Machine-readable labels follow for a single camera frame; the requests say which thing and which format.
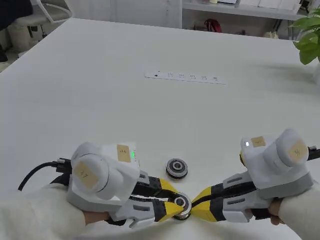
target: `fuzzy white sweater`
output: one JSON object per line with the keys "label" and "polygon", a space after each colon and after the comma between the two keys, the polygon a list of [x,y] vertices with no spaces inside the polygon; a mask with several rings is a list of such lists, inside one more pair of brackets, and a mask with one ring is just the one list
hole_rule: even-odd
{"label": "fuzzy white sweater", "polygon": [[[66,201],[67,187],[50,184],[0,202],[0,240],[67,240],[85,227],[81,210]],[[285,198],[279,217],[303,240],[320,239],[320,188]]]}

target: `black cable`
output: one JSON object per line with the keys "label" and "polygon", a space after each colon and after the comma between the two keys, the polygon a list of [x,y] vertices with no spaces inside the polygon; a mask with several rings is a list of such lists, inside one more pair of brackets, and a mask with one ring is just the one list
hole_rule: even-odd
{"label": "black cable", "polygon": [[51,161],[51,162],[45,162],[40,164],[39,166],[35,167],[31,172],[28,173],[27,176],[25,176],[25,178],[23,179],[23,181],[21,182],[21,184],[18,187],[19,191],[22,191],[22,189],[24,188],[24,186],[26,185],[26,183],[28,182],[28,180],[33,176],[33,174],[35,174],[36,172],[38,172],[40,169],[43,169],[45,167],[54,167],[57,168],[58,167],[58,163],[55,161]]}

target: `metal bearing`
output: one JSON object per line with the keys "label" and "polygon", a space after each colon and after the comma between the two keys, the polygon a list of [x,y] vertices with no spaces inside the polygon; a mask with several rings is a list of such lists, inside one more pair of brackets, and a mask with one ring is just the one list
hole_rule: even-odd
{"label": "metal bearing", "polygon": [[192,203],[190,198],[186,194],[179,192],[178,195],[179,196],[174,199],[174,203],[183,207],[183,211],[178,215],[173,216],[173,218],[180,221],[185,221],[191,215],[190,212],[191,212]]}
{"label": "metal bearing", "polygon": [[188,173],[188,166],[185,161],[179,158],[172,158],[166,164],[166,173],[173,179],[183,179]]}

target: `shelf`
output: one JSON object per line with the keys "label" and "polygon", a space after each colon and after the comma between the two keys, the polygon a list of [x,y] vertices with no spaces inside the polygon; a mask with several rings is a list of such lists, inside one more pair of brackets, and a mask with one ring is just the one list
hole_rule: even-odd
{"label": "shelf", "polygon": [[223,14],[234,14],[243,16],[252,16],[268,19],[282,19],[295,21],[300,18],[305,17],[305,14],[298,12],[298,14],[293,13],[290,10],[285,9],[272,9],[267,7],[258,7],[250,5],[239,5],[236,4],[226,4],[226,3],[202,3],[196,0],[186,0],[182,5],[183,9],[198,10],[206,12],[215,12]]}

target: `label sticker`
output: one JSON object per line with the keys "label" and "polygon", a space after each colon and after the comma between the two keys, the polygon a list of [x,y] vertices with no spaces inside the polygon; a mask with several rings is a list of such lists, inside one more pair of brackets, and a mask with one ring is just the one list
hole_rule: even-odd
{"label": "label sticker", "polygon": [[131,162],[130,150],[128,146],[117,144],[116,151],[118,153],[118,161],[125,162],[125,163]]}
{"label": "label sticker", "polygon": [[290,147],[288,154],[293,161],[298,163],[306,154],[308,154],[308,148],[302,140],[298,140]]}
{"label": "label sticker", "polygon": [[74,168],[74,174],[80,179],[87,189],[92,189],[99,180],[97,175],[95,175],[82,161]]}
{"label": "label sticker", "polygon": [[266,145],[266,142],[263,136],[251,138],[251,142],[254,148],[262,147]]}

